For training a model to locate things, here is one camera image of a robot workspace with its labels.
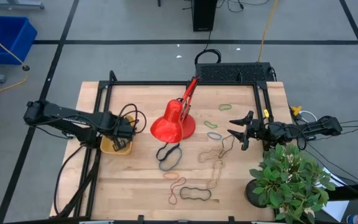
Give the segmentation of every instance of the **white cable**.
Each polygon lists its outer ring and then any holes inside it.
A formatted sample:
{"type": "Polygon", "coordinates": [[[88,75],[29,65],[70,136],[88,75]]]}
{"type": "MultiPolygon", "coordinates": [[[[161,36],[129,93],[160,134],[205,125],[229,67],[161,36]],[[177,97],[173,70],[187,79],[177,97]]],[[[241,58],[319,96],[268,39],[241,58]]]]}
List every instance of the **white cable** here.
{"type": "Polygon", "coordinates": [[[299,114],[302,114],[302,113],[307,113],[307,114],[312,115],[313,118],[317,121],[317,117],[316,117],[312,112],[309,112],[309,111],[299,111],[299,114]]]}

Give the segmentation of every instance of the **lamp base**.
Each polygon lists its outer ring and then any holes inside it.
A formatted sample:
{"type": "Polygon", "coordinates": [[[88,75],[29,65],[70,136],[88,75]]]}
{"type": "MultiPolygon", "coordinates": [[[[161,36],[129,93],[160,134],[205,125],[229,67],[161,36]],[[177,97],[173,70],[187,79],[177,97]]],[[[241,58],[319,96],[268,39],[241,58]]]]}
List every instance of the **lamp base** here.
{"type": "Polygon", "coordinates": [[[190,116],[190,114],[188,114],[187,118],[183,121],[182,128],[183,128],[182,139],[190,138],[190,136],[196,130],[196,121],[192,116],[190,116]]]}

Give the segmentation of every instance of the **lamp shade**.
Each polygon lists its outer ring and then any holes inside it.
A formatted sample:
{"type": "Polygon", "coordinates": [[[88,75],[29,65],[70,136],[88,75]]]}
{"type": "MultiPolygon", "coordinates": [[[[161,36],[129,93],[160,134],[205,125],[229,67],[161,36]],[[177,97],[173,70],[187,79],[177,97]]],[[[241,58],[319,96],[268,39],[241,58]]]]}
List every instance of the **lamp shade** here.
{"type": "Polygon", "coordinates": [[[182,110],[181,101],[169,101],[164,116],[154,121],[150,128],[152,135],[163,142],[180,142],[183,138],[183,128],[180,121],[182,110]]]}

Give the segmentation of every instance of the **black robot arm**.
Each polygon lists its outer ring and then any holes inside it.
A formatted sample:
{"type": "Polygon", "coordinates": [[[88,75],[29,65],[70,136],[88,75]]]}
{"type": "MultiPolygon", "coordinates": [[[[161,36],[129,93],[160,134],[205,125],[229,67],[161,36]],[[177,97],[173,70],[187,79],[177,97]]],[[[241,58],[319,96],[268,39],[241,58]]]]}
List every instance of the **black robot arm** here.
{"type": "Polygon", "coordinates": [[[27,103],[24,121],[29,126],[49,125],[61,130],[64,134],[77,137],[82,146],[97,148],[101,136],[114,141],[118,149],[124,148],[125,142],[119,139],[132,140],[135,129],[131,122],[110,112],[86,113],[69,108],[63,108],[48,101],[27,103]]]}
{"type": "Polygon", "coordinates": [[[264,140],[264,149],[267,151],[276,144],[286,144],[294,139],[303,138],[305,141],[315,138],[316,134],[326,136],[337,136],[341,134],[342,128],[338,120],[332,116],[323,116],[315,122],[306,124],[285,124],[281,122],[271,122],[264,124],[262,120],[253,119],[254,112],[249,111],[248,115],[239,120],[232,120],[230,123],[239,126],[246,125],[243,133],[228,130],[240,142],[243,142],[241,149],[245,151],[249,146],[249,138],[264,140]]]}

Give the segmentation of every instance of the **yellow cable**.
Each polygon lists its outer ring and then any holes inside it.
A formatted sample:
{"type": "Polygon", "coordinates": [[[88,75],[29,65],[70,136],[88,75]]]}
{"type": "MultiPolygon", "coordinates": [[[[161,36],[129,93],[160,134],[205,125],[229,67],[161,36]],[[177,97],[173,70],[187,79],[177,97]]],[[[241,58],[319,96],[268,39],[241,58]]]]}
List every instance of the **yellow cable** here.
{"type": "Polygon", "coordinates": [[[264,42],[265,42],[266,32],[269,29],[270,22],[272,21],[273,13],[276,10],[277,2],[278,2],[278,0],[274,0],[273,8],[270,11],[270,15],[268,17],[268,20],[267,20],[267,23],[266,23],[266,26],[265,26],[265,29],[264,29],[264,35],[262,36],[262,43],[260,43],[258,62],[260,62],[260,60],[262,59],[262,52],[264,51],[264,42]]]}
{"type": "MultiPolygon", "coordinates": [[[[22,60],[20,60],[20,59],[19,59],[14,53],[12,53],[10,50],[8,50],[7,48],[5,48],[1,43],[0,43],[0,46],[1,46],[6,52],[10,53],[14,58],[16,58],[16,60],[18,60],[18,61],[22,64],[23,67],[27,66],[22,60]]],[[[27,80],[28,77],[29,77],[29,74],[26,73],[26,75],[25,75],[25,77],[24,77],[24,79],[23,79],[22,81],[20,81],[20,82],[18,82],[18,83],[16,83],[16,84],[7,86],[7,87],[5,87],[5,88],[2,88],[2,89],[0,89],[0,92],[5,91],[5,90],[8,90],[8,89],[10,89],[10,88],[13,88],[13,87],[15,87],[15,86],[18,86],[18,85],[23,84],[23,83],[27,80]]]]}

